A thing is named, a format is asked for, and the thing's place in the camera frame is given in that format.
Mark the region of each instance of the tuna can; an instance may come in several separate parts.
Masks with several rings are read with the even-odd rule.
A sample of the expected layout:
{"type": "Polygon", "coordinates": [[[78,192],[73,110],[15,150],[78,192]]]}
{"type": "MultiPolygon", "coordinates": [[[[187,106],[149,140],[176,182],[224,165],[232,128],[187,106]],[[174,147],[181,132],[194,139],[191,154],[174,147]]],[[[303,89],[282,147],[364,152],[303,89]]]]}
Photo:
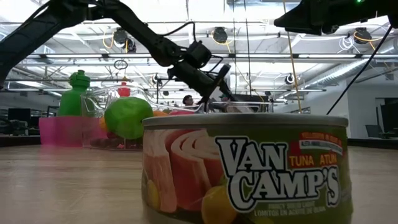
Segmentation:
{"type": "Polygon", "coordinates": [[[195,114],[142,123],[146,223],[351,223],[345,118],[195,114]]]}

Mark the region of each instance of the pink plastic basket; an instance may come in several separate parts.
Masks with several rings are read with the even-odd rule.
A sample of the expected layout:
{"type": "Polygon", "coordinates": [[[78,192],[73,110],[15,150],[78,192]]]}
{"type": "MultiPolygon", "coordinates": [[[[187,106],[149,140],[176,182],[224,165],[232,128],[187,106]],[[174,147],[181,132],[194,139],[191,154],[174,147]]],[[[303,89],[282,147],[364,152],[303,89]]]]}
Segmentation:
{"type": "Polygon", "coordinates": [[[82,147],[83,133],[90,134],[85,141],[106,135],[99,127],[98,118],[81,116],[40,118],[39,129],[41,143],[48,146],[82,147]]]}

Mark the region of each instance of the red bottle cap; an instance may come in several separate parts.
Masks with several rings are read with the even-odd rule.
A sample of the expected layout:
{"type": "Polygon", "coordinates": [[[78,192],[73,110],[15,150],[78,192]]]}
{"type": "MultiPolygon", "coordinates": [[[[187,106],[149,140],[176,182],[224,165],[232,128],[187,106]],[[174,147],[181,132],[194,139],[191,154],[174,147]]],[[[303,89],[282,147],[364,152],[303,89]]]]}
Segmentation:
{"type": "MultiPolygon", "coordinates": [[[[122,82],[122,86],[126,86],[126,85],[127,85],[126,82],[122,82]]],[[[130,96],[130,88],[119,88],[118,93],[119,93],[120,97],[122,97],[122,96],[128,97],[128,96],[130,96]]]]}

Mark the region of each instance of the spotlight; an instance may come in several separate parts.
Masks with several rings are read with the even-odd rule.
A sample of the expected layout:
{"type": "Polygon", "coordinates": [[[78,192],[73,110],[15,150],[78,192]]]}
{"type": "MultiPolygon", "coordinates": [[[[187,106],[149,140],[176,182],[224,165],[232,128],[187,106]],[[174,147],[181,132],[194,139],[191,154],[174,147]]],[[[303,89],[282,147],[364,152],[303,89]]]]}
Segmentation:
{"type": "Polygon", "coordinates": [[[366,27],[355,28],[354,40],[357,44],[367,44],[365,40],[371,40],[372,35],[366,30],[366,27]]]}
{"type": "Polygon", "coordinates": [[[134,39],[129,38],[127,32],[122,28],[117,28],[115,33],[113,34],[113,43],[115,46],[126,49],[127,44],[127,52],[128,53],[136,53],[137,46],[134,39]]]}
{"type": "Polygon", "coordinates": [[[225,44],[228,39],[228,35],[225,32],[224,27],[216,27],[213,33],[214,40],[219,44],[225,44]]]}
{"type": "Polygon", "coordinates": [[[294,76],[290,73],[285,77],[285,83],[291,85],[293,84],[293,82],[294,82],[294,76]]]}
{"type": "Polygon", "coordinates": [[[117,28],[113,34],[113,40],[116,46],[122,47],[126,44],[127,32],[123,28],[117,28]]]}

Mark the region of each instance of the orange fruit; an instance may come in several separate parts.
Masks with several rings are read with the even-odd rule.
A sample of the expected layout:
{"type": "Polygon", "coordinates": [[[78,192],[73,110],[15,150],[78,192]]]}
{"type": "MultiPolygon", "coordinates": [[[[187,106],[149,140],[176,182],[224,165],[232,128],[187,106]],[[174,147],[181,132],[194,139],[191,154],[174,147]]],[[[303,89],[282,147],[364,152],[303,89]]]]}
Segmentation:
{"type": "Polygon", "coordinates": [[[108,128],[106,127],[105,117],[104,117],[104,116],[102,116],[102,117],[99,119],[99,127],[100,127],[103,131],[108,132],[108,128]]]}
{"type": "Polygon", "coordinates": [[[169,114],[164,113],[163,111],[154,111],[154,116],[167,116],[169,114]]]}

